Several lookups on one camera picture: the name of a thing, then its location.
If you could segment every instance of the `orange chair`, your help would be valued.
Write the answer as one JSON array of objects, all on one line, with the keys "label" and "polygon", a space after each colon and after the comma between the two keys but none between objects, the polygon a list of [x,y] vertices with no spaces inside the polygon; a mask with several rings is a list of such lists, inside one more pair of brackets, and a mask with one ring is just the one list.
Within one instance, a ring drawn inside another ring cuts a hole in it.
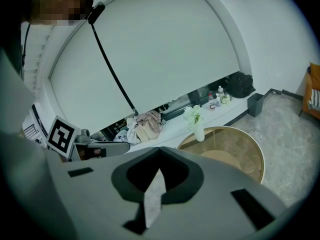
[{"label": "orange chair", "polygon": [[305,76],[305,93],[303,97],[302,110],[299,114],[299,117],[302,112],[308,112],[314,117],[320,119],[320,111],[308,108],[308,101],[311,98],[312,89],[320,91],[319,69],[316,69],[320,66],[310,63],[310,67],[310,73],[306,73]]}]

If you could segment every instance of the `roller blind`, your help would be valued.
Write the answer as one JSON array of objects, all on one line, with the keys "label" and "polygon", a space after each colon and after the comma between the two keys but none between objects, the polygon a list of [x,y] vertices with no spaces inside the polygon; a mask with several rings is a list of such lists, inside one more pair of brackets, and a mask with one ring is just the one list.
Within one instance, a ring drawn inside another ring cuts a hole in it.
[{"label": "roller blind", "polygon": [[91,134],[132,114],[85,23],[70,39],[51,76],[66,119]]},{"label": "roller blind", "polygon": [[205,0],[115,0],[95,28],[139,113],[240,70]]}]

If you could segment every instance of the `black cable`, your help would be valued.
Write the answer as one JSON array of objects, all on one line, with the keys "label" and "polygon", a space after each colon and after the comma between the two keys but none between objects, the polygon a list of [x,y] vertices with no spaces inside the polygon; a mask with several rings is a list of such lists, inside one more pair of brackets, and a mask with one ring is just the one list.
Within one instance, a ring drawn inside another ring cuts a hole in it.
[{"label": "black cable", "polygon": [[98,43],[98,45],[99,45],[100,51],[101,51],[101,53],[102,53],[102,55],[103,55],[103,58],[104,58],[104,60],[105,60],[105,62],[106,62],[106,64],[107,64],[107,66],[108,66],[108,68],[109,68],[109,70],[110,70],[110,72],[111,72],[111,74],[112,74],[112,76],[113,76],[116,84],[118,85],[118,87],[119,87],[120,91],[122,92],[122,94],[123,94],[124,98],[126,99],[126,101],[129,103],[130,107],[131,107],[132,109],[134,109],[135,106],[132,104],[131,100],[129,99],[129,97],[128,97],[126,91],[125,91],[125,89],[122,87],[122,85],[121,85],[121,83],[120,83],[120,81],[119,81],[116,73],[114,72],[114,70],[113,70],[113,68],[112,68],[112,66],[111,66],[111,64],[110,64],[110,62],[109,62],[109,60],[108,60],[108,58],[107,58],[107,55],[105,54],[105,51],[104,51],[104,49],[103,49],[103,47],[102,47],[102,45],[101,45],[101,43],[100,43],[100,40],[99,40],[99,37],[98,37],[98,35],[97,35],[97,32],[96,32],[96,30],[95,30],[94,25],[93,25],[93,24],[90,24],[90,25],[91,25],[91,27],[92,27],[92,30],[93,30],[95,39],[96,39],[96,41],[97,41],[97,43]]},{"label": "black cable", "polygon": [[39,126],[40,126],[40,128],[41,128],[41,130],[42,130],[42,132],[43,132],[43,134],[44,134],[44,136],[45,136],[45,137],[48,137],[48,133],[47,133],[47,131],[46,131],[45,126],[44,126],[44,125],[42,124],[42,122],[41,122],[41,119],[40,119],[40,117],[39,117],[39,114],[38,114],[38,111],[37,111],[37,109],[36,109],[35,104],[33,104],[31,108],[32,108],[32,111],[33,111],[33,113],[34,113],[35,119],[36,119],[37,123],[39,124]]},{"label": "black cable", "polygon": [[30,29],[30,24],[28,25],[25,33],[25,38],[24,38],[24,47],[23,47],[23,54],[22,54],[22,67],[25,66],[25,57],[26,57],[26,44],[27,44],[27,37]]}]

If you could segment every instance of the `black backpack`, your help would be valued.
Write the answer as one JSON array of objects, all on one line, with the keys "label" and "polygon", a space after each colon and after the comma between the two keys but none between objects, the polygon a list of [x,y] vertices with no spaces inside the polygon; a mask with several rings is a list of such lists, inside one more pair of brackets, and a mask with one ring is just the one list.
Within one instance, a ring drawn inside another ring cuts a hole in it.
[{"label": "black backpack", "polygon": [[252,84],[251,75],[237,72],[231,76],[226,91],[235,98],[244,98],[256,90]]}]

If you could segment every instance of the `gray trash bin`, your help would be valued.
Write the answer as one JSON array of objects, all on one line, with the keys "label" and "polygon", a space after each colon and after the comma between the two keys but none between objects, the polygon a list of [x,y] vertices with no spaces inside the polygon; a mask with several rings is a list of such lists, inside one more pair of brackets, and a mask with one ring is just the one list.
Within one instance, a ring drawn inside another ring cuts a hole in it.
[{"label": "gray trash bin", "polygon": [[256,117],[262,111],[264,105],[264,96],[259,93],[255,93],[248,99],[249,115]]}]

